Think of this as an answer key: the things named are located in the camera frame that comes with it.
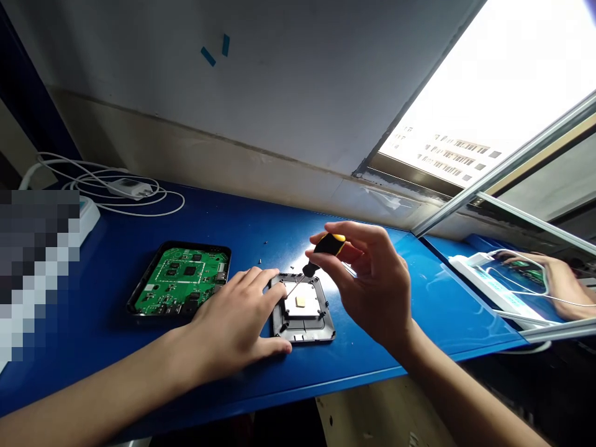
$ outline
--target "chip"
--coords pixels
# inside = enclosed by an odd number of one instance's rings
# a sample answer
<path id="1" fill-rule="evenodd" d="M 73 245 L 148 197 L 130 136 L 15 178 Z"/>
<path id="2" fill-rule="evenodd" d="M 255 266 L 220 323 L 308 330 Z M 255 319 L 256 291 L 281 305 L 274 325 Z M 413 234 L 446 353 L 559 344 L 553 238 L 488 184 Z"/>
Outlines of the chip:
<path id="1" fill-rule="evenodd" d="M 183 315 L 193 315 L 198 307 L 199 304 L 196 301 L 187 301 L 183 304 L 180 313 Z"/>

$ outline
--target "blue table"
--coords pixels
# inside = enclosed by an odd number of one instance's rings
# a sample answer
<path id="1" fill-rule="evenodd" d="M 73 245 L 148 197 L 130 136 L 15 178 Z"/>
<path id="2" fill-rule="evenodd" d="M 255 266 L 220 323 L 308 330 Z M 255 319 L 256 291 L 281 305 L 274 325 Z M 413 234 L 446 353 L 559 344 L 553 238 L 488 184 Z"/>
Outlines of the blue table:
<path id="1" fill-rule="evenodd" d="M 291 273 L 306 262 L 308 237 L 325 222 L 337 220 L 191 187 L 165 188 L 186 196 L 186 206 L 173 215 L 146 219 L 103 213 L 81 248 L 80 261 L 70 263 L 60 291 L 48 297 L 46 319 L 36 321 L 38 347 L 25 349 L 24 360 L 9 363 L 0 375 L 0 415 L 122 359 L 167 330 L 136 326 L 125 312 L 127 299 L 162 242 L 228 246 L 231 273 L 259 259 L 262 268 Z M 162 211 L 177 200 L 171 196 L 147 210 Z M 463 360 L 526 344 L 411 233 L 388 231 L 409 264 L 413 316 L 441 349 Z M 128 427 L 118 439 L 142 438 L 404 375 L 349 318 L 331 279 L 318 273 L 330 303 L 335 341 L 296 346 L 289 356 L 267 359 L 200 387 Z M 267 323 L 262 335 L 270 334 Z"/>

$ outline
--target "apartment building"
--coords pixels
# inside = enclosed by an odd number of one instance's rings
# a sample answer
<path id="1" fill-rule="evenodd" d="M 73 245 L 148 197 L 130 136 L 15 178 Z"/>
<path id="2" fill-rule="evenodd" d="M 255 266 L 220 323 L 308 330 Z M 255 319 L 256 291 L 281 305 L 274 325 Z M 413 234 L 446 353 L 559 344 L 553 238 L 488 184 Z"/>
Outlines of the apartment building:
<path id="1" fill-rule="evenodd" d="M 389 146 L 390 156 L 444 180 L 467 186 L 500 163 L 505 154 L 490 146 L 404 126 Z"/>

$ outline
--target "white charger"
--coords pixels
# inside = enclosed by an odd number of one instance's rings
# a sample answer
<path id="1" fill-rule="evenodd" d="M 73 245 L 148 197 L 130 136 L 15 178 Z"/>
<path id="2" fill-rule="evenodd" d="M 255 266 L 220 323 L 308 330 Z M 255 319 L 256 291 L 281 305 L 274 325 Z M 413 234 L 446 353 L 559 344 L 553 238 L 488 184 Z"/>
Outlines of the white charger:
<path id="1" fill-rule="evenodd" d="M 130 178 L 121 178 L 107 184 L 108 188 L 120 197 L 127 199 L 140 200 L 150 196 L 153 193 L 151 185 Z"/>

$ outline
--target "left hand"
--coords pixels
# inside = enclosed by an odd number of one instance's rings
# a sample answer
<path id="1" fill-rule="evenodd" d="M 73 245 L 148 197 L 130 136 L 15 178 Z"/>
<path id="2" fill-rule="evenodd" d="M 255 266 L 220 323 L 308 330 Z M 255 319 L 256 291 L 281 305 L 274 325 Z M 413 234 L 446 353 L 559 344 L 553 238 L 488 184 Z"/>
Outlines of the left hand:
<path id="1" fill-rule="evenodd" d="M 231 376 L 245 366 L 273 354 L 292 352 L 289 341 L 261 338 L 273 307 L 286 295 L 282 282 L 265 294 L 263 289 L 279 274 L 277 269 L 252 267 L 238 272 L 203 304 L 191 323 L 170 331 L 175 338 L 174 370 L 186 390 Z"/>

